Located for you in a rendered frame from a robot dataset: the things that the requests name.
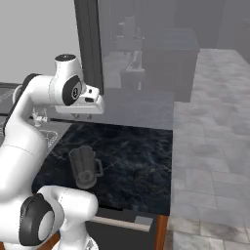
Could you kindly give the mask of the dark grey transparent jug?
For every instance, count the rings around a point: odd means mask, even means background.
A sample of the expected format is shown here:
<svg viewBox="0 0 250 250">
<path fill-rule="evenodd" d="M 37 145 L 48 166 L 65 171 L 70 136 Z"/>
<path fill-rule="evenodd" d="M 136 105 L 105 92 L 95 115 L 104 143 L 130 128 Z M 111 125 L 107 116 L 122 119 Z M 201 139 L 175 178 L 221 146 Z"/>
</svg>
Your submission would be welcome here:
<svg viewBox="0 0 250 250">
<path fill-rule="evenodd" d="M 97 183 L 97 178 L 104 175 L 103 164 L 90 146 L 74 148 L 68 156 L 75 183 L 79 188 L 92 188 Z"/>
</svg>

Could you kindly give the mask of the silver sink faucet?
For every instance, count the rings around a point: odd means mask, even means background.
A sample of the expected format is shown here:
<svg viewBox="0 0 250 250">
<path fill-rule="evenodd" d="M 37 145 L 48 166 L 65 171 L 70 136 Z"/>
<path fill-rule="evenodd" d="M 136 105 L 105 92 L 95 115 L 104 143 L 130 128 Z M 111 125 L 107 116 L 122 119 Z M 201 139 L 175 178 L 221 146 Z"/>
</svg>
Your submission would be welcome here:
<svg viewBox="0 0 250 250">
<path fill-rule="evenodd" d="M 40 127 L 43 123 L 48 123 L 50 121 L 47 115 L 47 109 L 44 108 L 43 111 L 44 111 L 44 115 L 41 116 L 38 114 L 35 108 L 32 110 L 32 118 L 33 118 L 35 127 Z"/>
</svg>

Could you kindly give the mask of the metal sink basin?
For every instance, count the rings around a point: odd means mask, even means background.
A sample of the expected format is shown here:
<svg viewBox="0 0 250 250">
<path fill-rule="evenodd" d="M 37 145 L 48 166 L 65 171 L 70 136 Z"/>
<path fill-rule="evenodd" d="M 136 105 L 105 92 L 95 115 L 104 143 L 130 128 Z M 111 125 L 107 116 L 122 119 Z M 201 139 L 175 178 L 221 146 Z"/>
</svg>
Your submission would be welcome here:
<svg viewBox="0 0 250 250">
<path fill-rule="evenodd" d="M 12 107 L 12 95 L 14 88 L 0 87 L 0 145 L 3 142 L 3 125 Z M 70 123 L 53 122 L 42 123 L 37 130 L 44 136 L 48 144 L 48 152 L 51 152 L 60 141 L 64 133 L 70 127 Z"/>
</svg>

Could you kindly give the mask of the dark drawer front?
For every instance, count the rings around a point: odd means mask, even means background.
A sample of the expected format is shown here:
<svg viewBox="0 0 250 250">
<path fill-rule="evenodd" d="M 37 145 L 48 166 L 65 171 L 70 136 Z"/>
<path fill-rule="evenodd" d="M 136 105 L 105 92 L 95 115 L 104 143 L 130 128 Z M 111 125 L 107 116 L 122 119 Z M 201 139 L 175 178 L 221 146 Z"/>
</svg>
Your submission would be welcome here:
<svg viewBox="0 0 250 250">
<path fill-rule="evenodd" d="M 156 233 L 156 216 L 154 214 L 126 209 L 118 211 L 100 208 L 97 216 L 122 221 L 123 223 L 129 222 L 150 226 L 149 231 L 141 231 L 98 222 L 87 222 L 87 231 L 99 245 L 99 250 L 154 250 L 154 235 Z"/>
</svg>

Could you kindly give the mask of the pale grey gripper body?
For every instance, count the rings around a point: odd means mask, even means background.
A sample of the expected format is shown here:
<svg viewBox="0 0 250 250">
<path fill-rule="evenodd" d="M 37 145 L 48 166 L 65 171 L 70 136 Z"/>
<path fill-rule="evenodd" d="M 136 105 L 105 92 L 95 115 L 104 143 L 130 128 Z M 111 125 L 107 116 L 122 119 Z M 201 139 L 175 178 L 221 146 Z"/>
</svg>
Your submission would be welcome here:
<svg viewBox="0 0 250 250">
<path fill-rule="evenodd" d="M 55 109 L 58 113 L 103 114 L 104 100 L 102 96 L 98 96 L 94 103 L 85 103 L 83 98 L 79 98 L 75 104 L 70 106 L 56 105 Z"/>
</svg>

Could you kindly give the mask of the grey stainless steel fridge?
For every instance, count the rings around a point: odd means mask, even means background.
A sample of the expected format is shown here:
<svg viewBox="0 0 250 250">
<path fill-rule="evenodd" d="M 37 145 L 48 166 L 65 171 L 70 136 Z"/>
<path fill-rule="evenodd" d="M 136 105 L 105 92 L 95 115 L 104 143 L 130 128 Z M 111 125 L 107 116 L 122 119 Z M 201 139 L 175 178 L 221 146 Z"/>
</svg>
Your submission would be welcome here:
<svg viewBox="0 0 250 250">
<path fill-rule="evenodd" d="M 74 0 L 85 82 L 100 89 L 95 123 L 172 130 L 188 103 L 199 46 L 175 27 L 177 0 Z"/>
</svg>

